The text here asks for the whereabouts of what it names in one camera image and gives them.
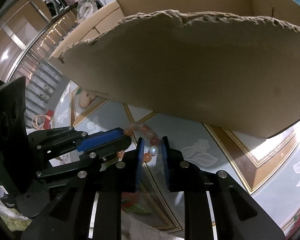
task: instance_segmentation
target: metal screw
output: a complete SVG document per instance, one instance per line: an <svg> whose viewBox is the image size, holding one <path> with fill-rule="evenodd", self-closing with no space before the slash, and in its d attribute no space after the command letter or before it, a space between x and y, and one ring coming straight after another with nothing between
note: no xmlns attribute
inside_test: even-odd
<svg viewBox="0 0 300 240"><path fill-rule="evenodd" d="M228 173L226 171L218 171L218 176L220 178L226 178L228 176Z"/></svg>
<svg viewBox="0 0 300 240"><path fill-rule="evenodd" d="M188 168L188 167L190 166L190 163L187 162L187 161L181 161L181 162L180 162L180 166L181 166L182 168Z"/></svg>
<svg viewBox="0 0 300 240"><path fill-rule="evenodd" d="M115 165L118 169L122 169L126 166L126 164L124 162L117 162L117 164Z"/></svg>
<svg viewBox="0 0 300 240"><path fill-rule="evenodd" d="M79 171L78 172L78 177L79 178L85 178L87 176L87 172L86 171Z"/></svg>
<svg viewBox="0 0 300 240"><path fill-rule="evenodd" d="M92 158L92 159L95 158L96 156L97 156L96 153L90 153L89 154L89 157Z"/></svg>

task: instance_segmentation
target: bead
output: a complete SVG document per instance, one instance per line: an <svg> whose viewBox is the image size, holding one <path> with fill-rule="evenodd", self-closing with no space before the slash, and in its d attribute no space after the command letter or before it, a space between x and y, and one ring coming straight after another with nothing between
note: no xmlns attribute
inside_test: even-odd
<svg viewBox="0 0 300 240"><path fill-rule="evenodd" d="M134 131L138 128L138 124L136 122L131 122L129 125L128 125L128 128L127 130L130 130L130 131Z"/></svg>
<svg viewBox="0 0 300 240"><path fill-rule="evenodd" d="M124 155L124 151L123 150L117 153L117 157L119 157L119 158L122 158L123 155Z"/></svg>
<svg viewBox="0 0 300 240"><path fill-rule="evenodd" d="M143 155L143 161L144 161L145 163L148 163L149 161L151 161L151 159L152 159L152 156L151 156L150 153L145 153L145 154Z"/></svg>
<svg viewBox="0 0 300 240"><path fill-rule="evenodd" d="M143 133L145 133L146 131L149 131L149 130L150 130L150 127L145 125L145 124L140 129L140 131L143 132Z"/></svg>
<svg viewBox="0 0 300 240"><path fill-rule="evenodd" d="M158 137L152 137L150 139L150 144L153 145L153 146L157 146L158 144L160 143L160 139Z"/></svg>
<svg viewBox="0 0 300 240"><path fill-rule="evenodd" d="M144 134L147 139L151 139L152 137L157 137L157 134L152 130L148 130Z"/></svg>
<svg viewBox="0 0 300 240"><path fill-rule="evenodd" d="M156 156L159 152L159 149L156 146L151 146L148 150L148 153L150 153L152 156Z"/></svg>
<svg viewBox="0 0 300 240"><path fill-rule="evenodd" d="M128 130L128 129L124 129L124 130L123 130L123 133L124 133L125 135L132 136L132 131L131 131L131 130Z"/></svg>

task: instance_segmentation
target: white pearl bead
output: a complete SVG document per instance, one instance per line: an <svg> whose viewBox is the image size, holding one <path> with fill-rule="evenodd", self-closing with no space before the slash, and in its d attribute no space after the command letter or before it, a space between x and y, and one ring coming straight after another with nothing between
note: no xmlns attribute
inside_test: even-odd
<svg viewBox="0 0 300 240"><path fill-rule="evenodd" d="M151 146L148 150L148 153L150 153L152 156L157 155L159 152L159 149L156 146Z"/></svg>

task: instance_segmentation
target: metal railing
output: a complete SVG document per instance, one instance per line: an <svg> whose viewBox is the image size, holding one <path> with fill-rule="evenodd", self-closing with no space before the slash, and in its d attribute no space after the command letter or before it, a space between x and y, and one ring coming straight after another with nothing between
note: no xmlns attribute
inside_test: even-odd
<svg viewBox="0 0 300 240"><path fill-rule="evenodd" d="M32 128L35 115L46 113L49 99L62 78L62 74L47 60L60 42L77 27L76 15L72 12L76 6L77 3L60 11L59 15L33 38L18 56L5 79L7 82L20 76L26 77L27 128Z"/></svg>

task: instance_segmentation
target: cardboard flap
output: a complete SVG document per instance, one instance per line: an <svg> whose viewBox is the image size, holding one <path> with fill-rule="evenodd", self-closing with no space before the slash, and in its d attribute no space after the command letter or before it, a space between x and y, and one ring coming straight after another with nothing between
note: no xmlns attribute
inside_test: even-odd
<svg viewBox="0 0 300 240"><path fill-rule="evenodd" d="M300 27L271 17L140 13L60 58L98 96L255 137L300 119Z"/></svg>

